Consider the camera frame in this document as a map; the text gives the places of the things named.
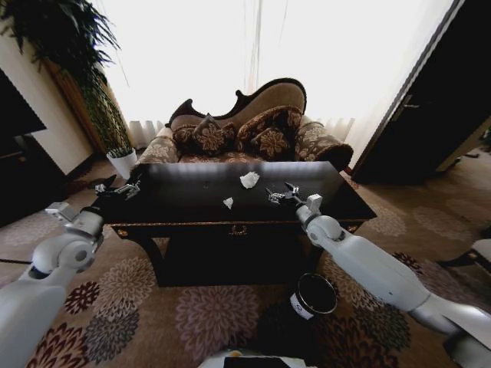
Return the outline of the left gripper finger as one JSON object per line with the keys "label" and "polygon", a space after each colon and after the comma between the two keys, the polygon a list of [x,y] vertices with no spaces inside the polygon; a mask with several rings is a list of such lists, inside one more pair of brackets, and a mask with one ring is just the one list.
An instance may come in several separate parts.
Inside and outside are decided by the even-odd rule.
{"label": "left gripper finger", "polygon": [[119,199],[130,199],[140,191],[141,174],[132,178],[129,182],[116,189],[116,195]]}
{"label": "left gripper finger", "polygon": [[117,178],[117,175],[114,174],[114,175],[109,176],[105,179],[96,179],[94,181],[94,191],[96,193],[106,192],[110,188],[110,186],[113,184],[113,182],[115,181],[116,178]]}

